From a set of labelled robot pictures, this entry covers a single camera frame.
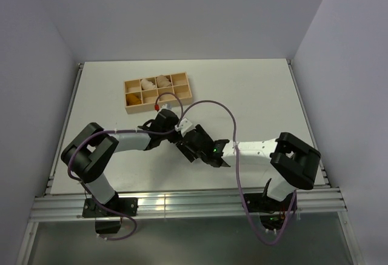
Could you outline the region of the wooden compartment tray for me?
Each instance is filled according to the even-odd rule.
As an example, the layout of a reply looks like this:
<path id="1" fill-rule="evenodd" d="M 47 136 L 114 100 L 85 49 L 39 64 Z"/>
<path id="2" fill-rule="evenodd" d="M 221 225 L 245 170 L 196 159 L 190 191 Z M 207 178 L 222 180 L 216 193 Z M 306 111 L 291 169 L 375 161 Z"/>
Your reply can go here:
<path id="1" fill-rule="evenodd" d="M 172 86 L 165 88 L 158 88 L 156 77 L 148 77 L 156 85 L 154 90 L 143 90 L 140 79 L 132 79 L 124 82 L 124 103 L 125 110 L 128 114 L 148 112 L 154 109 L 155 104 L 170 103 L 171 106 L 178 106 L 179 103 L 184 105 L 193 102 L 193 95 L 190 88 L 189 78 L 186 73 L 176 73 L 164 75 L 169 78 Z M 142 100 L 142 104 L 137 106 L 127 106 L 125 95 L 128 93 L 135 93 Z"/>

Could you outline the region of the mustard yellow sock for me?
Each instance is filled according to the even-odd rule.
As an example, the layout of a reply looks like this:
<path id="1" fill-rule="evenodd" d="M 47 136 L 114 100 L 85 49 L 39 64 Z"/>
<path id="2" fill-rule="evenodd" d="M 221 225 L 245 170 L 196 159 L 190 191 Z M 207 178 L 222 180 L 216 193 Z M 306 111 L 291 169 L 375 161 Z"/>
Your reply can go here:
<path id="1" fill-rule="evenodd" d="M 127 106 L 137 106 L 142 104 L 141 98 L 139 98 L 135 93 L 128 93 L 125 95 Z"/>

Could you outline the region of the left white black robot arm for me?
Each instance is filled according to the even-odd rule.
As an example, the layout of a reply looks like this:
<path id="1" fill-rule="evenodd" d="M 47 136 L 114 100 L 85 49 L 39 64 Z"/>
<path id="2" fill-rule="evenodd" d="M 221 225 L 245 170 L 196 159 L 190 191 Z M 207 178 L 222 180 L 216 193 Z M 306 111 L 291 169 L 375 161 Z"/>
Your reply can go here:
<path id="1" fill-rule="evenodd" d="M 175 131 L 178 116 L 169 109 L 161 109 L 155 119 L 135 130 L 108 133 L 99 124 L 91 122 L 62 151 L 61 161 L 97 200 L 96 209 L 104 216 L 121 210 L 118 193 L 108 182 L 104 170 L 114 153 L 130 150 L 146 151 L 164 140 L 171 143 L 181 138 Z"/>

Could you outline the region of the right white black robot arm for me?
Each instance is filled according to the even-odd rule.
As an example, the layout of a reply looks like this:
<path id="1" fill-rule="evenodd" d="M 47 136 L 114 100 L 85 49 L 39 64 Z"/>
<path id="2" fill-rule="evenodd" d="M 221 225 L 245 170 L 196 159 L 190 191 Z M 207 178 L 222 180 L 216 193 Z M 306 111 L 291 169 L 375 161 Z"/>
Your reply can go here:
<path id="1" fill-rule="evenodd" d="M 236 142 L 229 139 L 214 141 L 201 125 L 183 120 L 175 127 L 181 137 L 176 143 L 185 157 L 193 162 L 200 159 L 212 167 L 232 164 L 269 166 L 277 171 L 266 185 L 263 205 L 276 210 L 296 189 L 312 190 L 321 154 L 312 146 L 288 132 L 265 141 Z"/>

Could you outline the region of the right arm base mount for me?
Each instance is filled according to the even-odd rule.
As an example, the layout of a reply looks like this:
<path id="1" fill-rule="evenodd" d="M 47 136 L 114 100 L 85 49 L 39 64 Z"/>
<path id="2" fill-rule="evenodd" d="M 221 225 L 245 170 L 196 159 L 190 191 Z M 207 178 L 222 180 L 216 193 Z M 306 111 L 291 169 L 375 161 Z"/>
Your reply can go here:
<path id="1" fill-rule="evenodd" d="M 260 217 L 261 224 L 270 231 L 278 231 L 282 228 L 291 200 L 291 193 L 282 202 L 268 198 L 263 193 L 244 194 L 248 212 L 263 213 L 264 216 Z"/>

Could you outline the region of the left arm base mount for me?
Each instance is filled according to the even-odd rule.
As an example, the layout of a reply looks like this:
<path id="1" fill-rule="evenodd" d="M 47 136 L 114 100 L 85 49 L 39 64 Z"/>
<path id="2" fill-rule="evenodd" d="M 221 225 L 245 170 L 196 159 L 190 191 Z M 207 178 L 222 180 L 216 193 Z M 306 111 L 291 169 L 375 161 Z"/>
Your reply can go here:
<path id="1" fill-rule="evenodd" d="M 138 199 L 134 197 L 113 197 L 107 204 L 100 204 L 94 198 L 84 201 L 82 210 L 83 218 L 95 219 L 95 232 L 108 240 L 123 240 L 132 236 L 137 230 L 137 222 L 133 219 L 138 210 Z M 128 235 L 115 236 L 127 218 L 133 223 L 133 228 Z"/>

